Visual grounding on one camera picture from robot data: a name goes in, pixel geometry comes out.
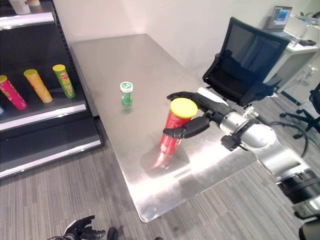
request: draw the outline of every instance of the white bottle cap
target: white bottle cap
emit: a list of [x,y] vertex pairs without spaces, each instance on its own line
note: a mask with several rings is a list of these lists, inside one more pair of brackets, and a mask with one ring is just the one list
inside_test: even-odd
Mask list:
[[120,83],[120,89],[123,93],[131,93],[134,90],[134,85],[129,81]]

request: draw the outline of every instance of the black office chair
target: black office chair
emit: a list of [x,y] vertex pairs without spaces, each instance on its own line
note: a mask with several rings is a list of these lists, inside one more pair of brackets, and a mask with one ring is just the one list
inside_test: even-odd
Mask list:
[[221,52],[202,79],[240,106],[262,100],[281,81],[275,76],[263,83],[289,42],[231,17]]
[[[320,114],[320,83],[318,84],[318,86],[316,86],[316,88],[314,90],[310,91],[310,96],[309,96],[309,100],[312,103],[314,109],[316,110],[316,112],[318,114]],[[300,115],[296,115],[296,114],[291,114],[291,113],[281,113],[280,117],[284,118],[286,116],[290,116],[293,117],[295,119],[299,119],[303,122],[308,123],[308,126],[306,127],[305,131],[308,132],[311,128],[315,128],[319,133],[320,133],[320,116],[316,119],[314,119],[305,109],[298,109],[296,111],[297,114],[301,114],[304,113],[306,115],[306,117],[304,116],[300,116]],[[293,136],[295,139],[301,138],[302,135],[300,134],[296,134]]]

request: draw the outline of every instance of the computer monitor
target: computer monitor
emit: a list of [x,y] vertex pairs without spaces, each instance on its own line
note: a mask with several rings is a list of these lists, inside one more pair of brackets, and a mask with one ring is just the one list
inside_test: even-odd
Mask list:
[[266,27],[264,29],[273,31],[283,31],[289,20],[291,11],[291,6],[275,6],[273,9],[272,16],[269,17]]

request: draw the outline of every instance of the metal table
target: metal table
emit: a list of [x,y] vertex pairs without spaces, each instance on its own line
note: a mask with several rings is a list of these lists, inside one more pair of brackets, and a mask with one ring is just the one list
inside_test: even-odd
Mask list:
[[[225,149],[220,144],[224,133],[215,126],[182,140],[172,157],[160,153],[170,105],[166,96],[196,92],[201,82],[148,35],[81,41],[72,50],[142,222],[161,216],[255,161],[241,148]],[[121,104],[122,81],[133,83],[130,108]]]

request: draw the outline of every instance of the shelf edge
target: shelf edge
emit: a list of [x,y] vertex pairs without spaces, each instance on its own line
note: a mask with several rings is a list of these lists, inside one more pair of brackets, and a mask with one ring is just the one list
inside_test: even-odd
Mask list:
[[0,17],[0,31],[21,28],[31,25],[49,24],[54,22],[55,19],[51,12],[16,16],[3,16]]
[[68,155],[83,152],[84,150],[96,147],[101,144],[102,144],[102,142],[100,140],[96,140],[96,141],[93,141],[93,142],[90,142],[90,143],[87,143],[84,145],[76,146],[74,148],[71,148],[71,149],[50,155],[50,156],[43,157],[41,159],[26,163],[26,164],[23,164],[20,166],[13,167],[11,169],[1,171],[0,172],[0,179],[7,177],[9,175],[12,175],[12,174],[24,172],[25,170],[31,169],[31,168],[36,167],[38,165],[48,163],[48,162],[51,162],[53,160],[56,160],[56,159],[59,159],[59,158],[62,158],[62,157],[68,156]]
[[33,123],[44,121],[44,120],[61,118],[66,115],[75,114],[75,113],[82,112],[85,110],[87,110],[87,107],[83,103],[83,104],[60,108],[60,109],[56,109],[53,111],[48,111],[48,112],[32,115],[32,116],[27,116],[27,117],[23,117],[20,119],[0,123],[0,131],[9,130],[12,128],[20,127],[20,126],[27,125],[27,124],[33,124]]

